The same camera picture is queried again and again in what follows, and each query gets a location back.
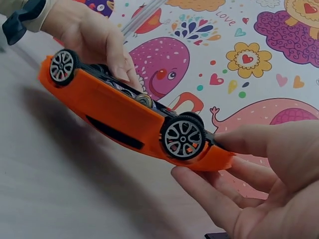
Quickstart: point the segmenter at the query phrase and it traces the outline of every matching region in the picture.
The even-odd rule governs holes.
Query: orange toy car
[[[39,79],[79,117],[126,148],[195,171],[231,167],[234,153],[215,142],[200,116],[178,115],[115,79],[105,65],[83,64],[63,49],[42,62]]]

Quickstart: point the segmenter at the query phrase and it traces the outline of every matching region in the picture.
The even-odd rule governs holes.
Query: whale eye
[[[97,11],[103,11],[105,8],[105,6],[103,4],[98,5],[98,7],[96,8]]]
[[[176,77],[176,72],[172,71],[169,73],[169,75],[167,76],[167,78],[169,80],[173,80]]]

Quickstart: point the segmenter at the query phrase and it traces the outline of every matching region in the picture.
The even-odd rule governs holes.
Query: pink whale
[[[243,124],[281,124],[289,121],[318,120],[319,111],[301,101],[275,98],[253,103],[237,111],[225,120],[219,121],[216,118],[219,108],[210,109],[212,123],[217,127],[215,132],[232,131]],[[240,157],[260,165],[268,166],[266,158],[252,155],[239,155]],[[235,179],[229,173],[222,171],[223,177],[233,185],[243,196],[266,198],[266,194],[256,191],[246,183]]]
[[[189,67],[188,48],[179,40],[159,37],[130,52],[144,92],[159,100],[183,79]]]

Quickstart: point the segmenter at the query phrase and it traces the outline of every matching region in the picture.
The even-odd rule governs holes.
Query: yellow flower
[[[226,54],[226,58],[230,60],[228,69],[237,71],[241,78],[247,79],[252,74],[259,78],[262,77],[264,71],[270,71],[272,65],[268,62],[272,55],[269,51],[259,51],[258,43],[251,43],[249,46],[243,42],[235,45],[235,51]]]

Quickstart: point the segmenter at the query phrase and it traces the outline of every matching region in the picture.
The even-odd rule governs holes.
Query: pink heart
[[[209,82],[210,85],[218,86],[218,85],[221,85],[223,83],[224,83],[224,79],[223,78],[218,78],[216,73],[211,75],[210,82]]]
[[[202,25],[204,25],[206,23],[208,23],[208,20],[202,19],[201,21],[199,21],[199,26],[202,26]]]
[[[284,85],[287,84],[287,82],[288,82],[288,78],[287,78],[287,77],[283,77],[283,76],[280,75],[280,74],[277,74],[277,75],[276,75],[276,79],[277,79],[278,85],[279,85],[280,87],[284,86]]]
[[[203,42],[203,40],[198,40],[198,41],[194,42],[194,44],[199,46],[202,42]]]

